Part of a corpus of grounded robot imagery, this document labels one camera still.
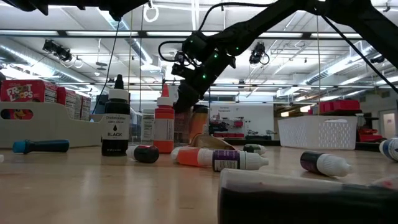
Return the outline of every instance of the wooden table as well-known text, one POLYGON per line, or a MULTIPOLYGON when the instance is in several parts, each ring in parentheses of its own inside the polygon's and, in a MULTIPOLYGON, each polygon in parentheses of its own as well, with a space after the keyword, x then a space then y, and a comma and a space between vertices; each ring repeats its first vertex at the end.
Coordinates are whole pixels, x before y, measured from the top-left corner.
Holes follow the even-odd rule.
MULTIPOLYGON (((345 157, 355 173, 332 179, 305 172, 302 149, 268 147, 261 172, 368 184, 398 173, 380 153, 326 151, 345 157)), ((102 157, 100 148, 66 154, 0 150, 0 223, 217 223, 220 174, 172 164, 102 157)))

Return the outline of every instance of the white tray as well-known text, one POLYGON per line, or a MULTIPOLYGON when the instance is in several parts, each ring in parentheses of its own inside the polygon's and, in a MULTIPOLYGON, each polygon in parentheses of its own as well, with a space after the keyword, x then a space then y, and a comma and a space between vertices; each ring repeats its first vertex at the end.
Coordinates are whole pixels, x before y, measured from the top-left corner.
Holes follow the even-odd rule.
POLYGON ((32 119, 12 120, 0 117, 0 148, 12 148, 15 141, 67 139, 70 147, 100 146, 101 122, 71 119, 64 105, 58 103, 0 102, 3 109, 29 109, 32 119))
POLYGON ((355 149, 356 116, 302 116, 278 120, 280 145, 307 149, 355 149))

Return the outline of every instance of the black cap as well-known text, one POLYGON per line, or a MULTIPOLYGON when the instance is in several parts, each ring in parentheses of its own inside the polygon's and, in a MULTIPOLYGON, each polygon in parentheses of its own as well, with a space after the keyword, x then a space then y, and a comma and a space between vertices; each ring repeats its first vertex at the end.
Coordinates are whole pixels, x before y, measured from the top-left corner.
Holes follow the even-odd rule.
POLYGON ((122 75, 118 75, 115 83, 114 83, 114 88, 119 89, 119 90, 124 90, 124 82, 123 82, 123 77, 122 75))

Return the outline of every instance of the robotic arm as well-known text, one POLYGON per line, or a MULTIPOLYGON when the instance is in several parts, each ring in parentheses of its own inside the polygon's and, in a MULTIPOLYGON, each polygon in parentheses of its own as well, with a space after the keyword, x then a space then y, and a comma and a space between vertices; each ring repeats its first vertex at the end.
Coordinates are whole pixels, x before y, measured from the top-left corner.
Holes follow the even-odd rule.
MULTIPOLYGON (((5 1, 24 11, 39 9, 46 15, 49 4, 78 6, 80 9, 96 6, 108 10, 116 21, 120 21, 128 11, 147 3, 146 0, 5 1)), ((207 89, 228 65, 236 67, 235 56, 242 54, 263 32, 298 10, 329 17, 337 23, 352 27, 391 64, 398 67, 398 27, 377 11, 371 0, 278 0, 248 21, 236 23, 212 36, 196 31, 183 42, 182 52, 191 61, 196 60, 201 64, 195 64, 194 70, 183 63, 174 65, 172 73, 185 78, 178 88, 179 99, 174 105, 176 112, 185 111, 203 99, 207 89)))

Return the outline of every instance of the black bottle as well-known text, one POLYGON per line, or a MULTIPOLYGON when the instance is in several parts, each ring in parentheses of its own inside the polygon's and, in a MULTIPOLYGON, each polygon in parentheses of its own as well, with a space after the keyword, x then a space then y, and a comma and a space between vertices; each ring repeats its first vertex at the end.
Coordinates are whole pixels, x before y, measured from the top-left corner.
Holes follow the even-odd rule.
POLYGON ((130 104, 129 93, 123 88, 122 75, 118 75, 114 89, 109 91, 103 118, 102 155, 125 156, 129 146, 130 104))

